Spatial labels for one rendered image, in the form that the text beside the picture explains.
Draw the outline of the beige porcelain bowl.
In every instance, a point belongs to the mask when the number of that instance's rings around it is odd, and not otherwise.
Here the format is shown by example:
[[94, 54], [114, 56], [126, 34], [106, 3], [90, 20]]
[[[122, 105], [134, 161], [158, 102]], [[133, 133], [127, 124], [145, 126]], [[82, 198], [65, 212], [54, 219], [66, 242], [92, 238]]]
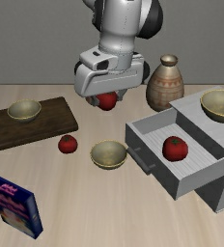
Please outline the beige porcelain bowl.
[[41, 112], [42, 105], [33, 99], [22, 99], [14, 102], [7, 110], [8, 116], [19, 122], [29, 123]]
[[118, 141], [103, 140], [91, 148], [90, 157], [101, 169], [114, 170], [126, 162], [126, 147]]
[[200, 97], [204, 113], [213, 121], [224, 124], [224, 90], [205, 91]]

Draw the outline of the brown patterned ceramic vase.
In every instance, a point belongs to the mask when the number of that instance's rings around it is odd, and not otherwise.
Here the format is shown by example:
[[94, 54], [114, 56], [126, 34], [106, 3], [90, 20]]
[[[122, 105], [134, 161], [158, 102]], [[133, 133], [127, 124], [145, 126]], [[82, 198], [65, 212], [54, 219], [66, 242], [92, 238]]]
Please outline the brown patterned ceramic vase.
[[165, 54], [160, 57], [160, 65], [152, 74], [146, 89], [146, 100], [156, 112], [171, 107], [170, 102], [183, 97], [182, 75], [177, 67], [178, 57]]

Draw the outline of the blue cereal box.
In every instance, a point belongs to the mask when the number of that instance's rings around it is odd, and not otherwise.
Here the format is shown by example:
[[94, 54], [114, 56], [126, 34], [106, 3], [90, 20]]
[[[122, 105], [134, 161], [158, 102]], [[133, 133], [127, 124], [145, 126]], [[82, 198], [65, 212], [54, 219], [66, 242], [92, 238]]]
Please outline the blue cereal box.
[[34, 239], [43, 231], [35, 195], [1, 177], [0, 215], [5, 223]]

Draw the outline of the red tomato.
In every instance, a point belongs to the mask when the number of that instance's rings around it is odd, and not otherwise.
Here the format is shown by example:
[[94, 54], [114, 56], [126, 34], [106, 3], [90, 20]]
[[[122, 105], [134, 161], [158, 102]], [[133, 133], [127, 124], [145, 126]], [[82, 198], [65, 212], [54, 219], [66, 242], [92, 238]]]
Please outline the red tomato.
[[73, 153], [77, 147], [77, 141], [71, 135], [64, 135], [58, 143], [58, 149], [62, 153]]
[[117, 103], [117, 94], [115, 92], [97, 95], [99, 101], [98, 107], [104, 111], [112, 110]]
[[170, 136], [163, 142], [162, 154], [168, 161], [181, 161], [188, 155], [188, 145], [182, 138]]

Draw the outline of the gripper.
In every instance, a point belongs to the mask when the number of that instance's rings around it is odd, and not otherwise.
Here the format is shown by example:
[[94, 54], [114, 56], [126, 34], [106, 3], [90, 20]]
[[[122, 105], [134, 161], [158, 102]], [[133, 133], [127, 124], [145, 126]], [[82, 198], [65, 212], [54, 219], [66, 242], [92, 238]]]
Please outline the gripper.
[[141, 54], [135, 54], [132, 56], [131, 67], [126, 70], [91, 70], [81, 64], [74, 77], [74, 89], [94, 107], [99, 106], [96, 95], [104, 93], [117, 91], [117, 101], [122, 101], [127, 89], [143, 83], [144, 62]]

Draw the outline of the dark brown cutting board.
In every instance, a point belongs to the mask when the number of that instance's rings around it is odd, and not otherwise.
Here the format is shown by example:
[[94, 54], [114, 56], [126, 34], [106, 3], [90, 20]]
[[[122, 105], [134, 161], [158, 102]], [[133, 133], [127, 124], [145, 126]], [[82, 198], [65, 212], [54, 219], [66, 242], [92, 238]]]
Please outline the dark brown cutting board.
[[43, 100], [41, 105], [41, 112], [29, 123], [18, 123], [8, 116], [6, 109], [0, 110], [0, 151], [78, 129], [78, 123], [62, 96]]

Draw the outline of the grey open drawer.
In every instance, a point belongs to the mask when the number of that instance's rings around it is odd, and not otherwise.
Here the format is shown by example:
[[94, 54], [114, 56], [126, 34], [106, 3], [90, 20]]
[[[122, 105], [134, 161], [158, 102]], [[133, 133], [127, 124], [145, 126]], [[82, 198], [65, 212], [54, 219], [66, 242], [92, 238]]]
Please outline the grey open drawer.
[[[171, 136], [188, 145], [182, 161], [171, 162], [162, 154]], [[224, 176], [224, 149], [173, 108], [127, 123], [126, 144], [145, 174], [154, 175], [174, 199]]]

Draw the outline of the grey cabinet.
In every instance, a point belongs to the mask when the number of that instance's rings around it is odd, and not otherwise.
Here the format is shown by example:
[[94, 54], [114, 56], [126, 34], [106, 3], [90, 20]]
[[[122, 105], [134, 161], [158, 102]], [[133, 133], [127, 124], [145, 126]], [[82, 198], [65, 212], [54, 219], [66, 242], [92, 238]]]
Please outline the grey cabinet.
[[[224, 157], [224, 123], [215, 122], [204, 113], [200, 103], [204, 92], [174, 100], [171, 105], [183, 115], [181, 127], [215, 158], [220, 159]], [[196, 189], [196, 193], [213, 211], [224, 210], [224, 175]]]

